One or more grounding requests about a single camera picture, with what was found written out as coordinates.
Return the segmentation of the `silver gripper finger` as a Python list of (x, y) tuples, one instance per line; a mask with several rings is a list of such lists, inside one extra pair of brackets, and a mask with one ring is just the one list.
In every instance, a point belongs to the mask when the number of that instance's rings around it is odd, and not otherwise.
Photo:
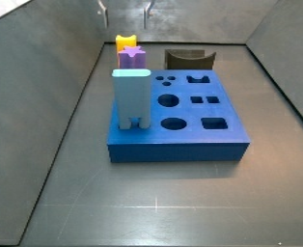
[(144, 27), (144, 29), (146, 29), (146, 22), (148, 22), (154, 4), (156, 4), (156, 0), (149, 0), (148, 4), (142, 10), (142, 27)]
[(108, 10), (106, 10), (106, 7), (105, 7), (102, 1), (101, 0), (96, 0), (96, 1), (98, 4), (98, 7), (100, 7), (100, 13), (102, 15), (104, 28), (106, 29), (108, 28)]

